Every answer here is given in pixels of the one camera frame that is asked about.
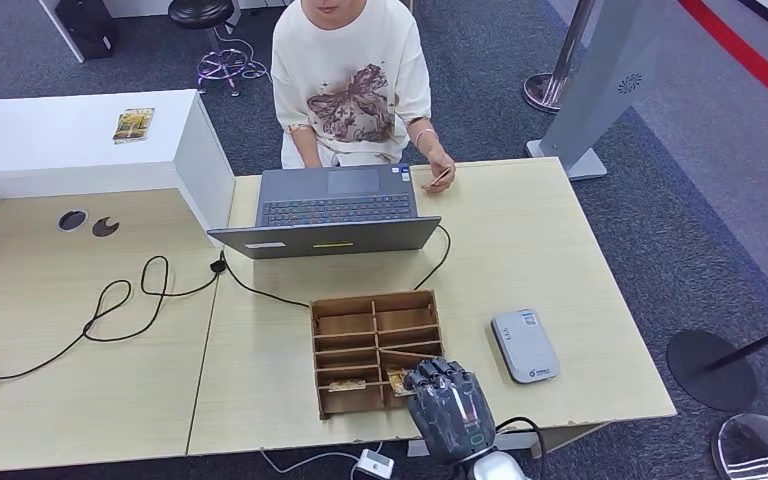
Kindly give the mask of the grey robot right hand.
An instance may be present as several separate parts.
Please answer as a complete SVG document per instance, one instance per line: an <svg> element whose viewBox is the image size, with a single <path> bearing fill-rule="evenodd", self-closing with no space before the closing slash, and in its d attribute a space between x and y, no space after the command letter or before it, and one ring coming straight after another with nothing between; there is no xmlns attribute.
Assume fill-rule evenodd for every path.
<svg viewBox="0 0 768 480"><path fill-rule="evenodd" d="M455 361L435 357L408 371L408 410L429 455L456 465L491 450L496 428L481 385Z"/></svg>

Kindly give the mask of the person's left hand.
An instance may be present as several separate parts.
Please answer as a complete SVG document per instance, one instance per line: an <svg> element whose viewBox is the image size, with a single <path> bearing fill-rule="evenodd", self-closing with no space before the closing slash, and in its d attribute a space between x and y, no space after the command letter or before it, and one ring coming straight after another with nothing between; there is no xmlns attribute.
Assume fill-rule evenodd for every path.
<svg viewBox="0 0 768 480"><path fill-rule="evenodd" d="M432 149L426 154L426 159L432 172L432 179L423 186L423 189L428 193L440 193L447 190L455 179L455 161L441 148Z"/></svg>

